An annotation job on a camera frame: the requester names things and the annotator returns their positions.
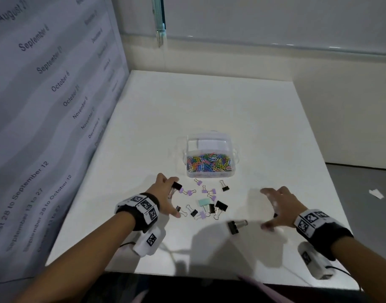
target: white wall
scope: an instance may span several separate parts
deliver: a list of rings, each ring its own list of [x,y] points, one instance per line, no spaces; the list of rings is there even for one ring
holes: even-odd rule
[[[293,81],[326,162],[386,168],[386,57],[122,37],[129,69]]]

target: gray floor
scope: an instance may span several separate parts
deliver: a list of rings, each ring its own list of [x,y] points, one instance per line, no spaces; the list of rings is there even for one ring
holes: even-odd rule
[[[386,171],[327,164],[354,237],[386,258]],[[368,193],[377,188],[378,199]]]

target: black wristband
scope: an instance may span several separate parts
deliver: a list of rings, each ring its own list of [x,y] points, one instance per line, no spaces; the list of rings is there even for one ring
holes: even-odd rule
[[[144,233],[158,220],[159,200],[151,193],[140,193],[116,205],[115,214],[125,211],[135,219],[134,231]]]
[[[314,248],[328,260],[336,260],[331,251],[332,244],[352,233],[338,221],[319,209],[308,209],[294,222],[297,232],[309,241]]]

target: white table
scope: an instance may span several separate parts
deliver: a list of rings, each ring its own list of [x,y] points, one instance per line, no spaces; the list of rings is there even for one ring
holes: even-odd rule
[[[295,87],[285,81],[133,71],[47,264],[108,220],[116,203],[145,191],[157,173],[199,188],[186,176],[182,153],[189,133],[210,130],[228,133],[240,156],[235,175],[224,179],[229,191],[222,192],[219,179],[203,180],[227,211],[218,221],[162,215],[167,234],[160,249],[139,259],[124,246],[107,270],[223,279],[238,273],[265,283],[357,289],[341,272],[313,278],[297,252],[304,239],[295,229],[260,229],[273,209],[259,189],[282,185],[349,227]],[[176,192],[172,202],[200,211],[203,197]],[[232,236],[226,226],[232,219],[249,225]]]

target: plastic container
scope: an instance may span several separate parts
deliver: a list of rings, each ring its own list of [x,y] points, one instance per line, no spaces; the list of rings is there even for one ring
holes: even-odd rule
[[[227,166],[227,171],[189,171],[188,161],[193,156],[197,157],[205,154],[221,154],[219,157],[224,158],[222,155],[227,155],[231,160]],[[216,177],[231,177],[235,173],[235,161],[237,160],[237,152],[232,147],[231,138],[220,132],[208,132],[190,134],[187,136],[187,145],[184,153],[184,163],[186,164],[186,172],[188,177],[195,178],[216,178]]]

